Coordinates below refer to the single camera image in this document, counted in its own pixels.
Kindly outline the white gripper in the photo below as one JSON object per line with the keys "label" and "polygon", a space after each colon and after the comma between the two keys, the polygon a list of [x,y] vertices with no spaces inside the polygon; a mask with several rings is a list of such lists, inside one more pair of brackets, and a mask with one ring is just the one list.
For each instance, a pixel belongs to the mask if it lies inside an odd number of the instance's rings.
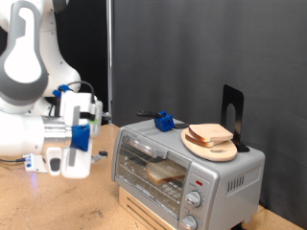
{"label": "white gripper", "polygon": [[[102,119],[112,122],[108,112],[102,114]],[[91,162],[107,158],[104,150],[92,156],[93,127],[94,96],[62,92],[59,115],[45,119],[45,168],[49,174],[86,178],[90,174]]]}

